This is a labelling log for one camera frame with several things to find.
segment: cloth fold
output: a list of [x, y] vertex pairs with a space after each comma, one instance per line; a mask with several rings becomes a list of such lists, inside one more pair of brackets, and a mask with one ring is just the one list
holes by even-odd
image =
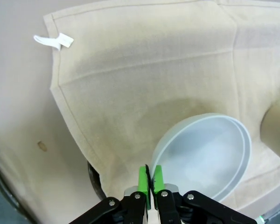
[[240, 209], [280, 185], [280, 158], [259, 140], [280, 100], [280, 3], [113, 0], [44, 20], [51, 38], [75, 39], [53, 50], [51, 91], [108, 196], [137, 184], [171, 126], [207, 112], [239, 119], [253, 139], [248, 171], [223, 203]]

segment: beige cloth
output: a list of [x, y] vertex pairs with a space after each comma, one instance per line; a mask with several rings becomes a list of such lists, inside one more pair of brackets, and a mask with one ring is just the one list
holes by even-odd
[[50, 37], [75, 39], [53, 50], [51, 90], [107, 195], [137, 184], [171, 126], [206, 112], [239, 119], [253, 140], [226, 205], [240, 209], [280, 185], [280, 158], [259, 139], [280, 99], [280, 3], [113, 0], [44, 19]]

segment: white tag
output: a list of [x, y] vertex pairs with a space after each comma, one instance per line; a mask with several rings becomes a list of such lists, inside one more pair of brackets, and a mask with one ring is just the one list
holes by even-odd
[[47, 38], [47, 37], [41, 37], [41, 36], [37, 36], [34, 35], [33, 37], [37, 42], [43, 44], [43, 45], [47, 45], [47, 46], [51, 46], [53, 48], [57, 48], [58, 50], [61, 49], [61, 45], [69, 48], [71, 46], [71, 44], [74, 42], [74, 39], [60, 33], [59, 36], [57, 38]]

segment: silver screw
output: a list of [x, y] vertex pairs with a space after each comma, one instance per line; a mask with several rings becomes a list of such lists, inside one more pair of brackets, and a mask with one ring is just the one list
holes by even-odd
[[188, 198], [189, 200], [193, 200], [193, 199], [194, 199], [194, 195], [190, 194], [190, 195], [187, 196], [187, 198]]
[[161, 196], [163, 196], [163, 197], [167, 197], [167, 196], [168, 196], [168, 192], [163, 191], [163, 192], [161, 193]]
[[114, 205], [115, 205], [115, 201], [110, 201], [110, 202], [109, 202], [109, 205], [110, 205], [110, 206], [114, 206]]

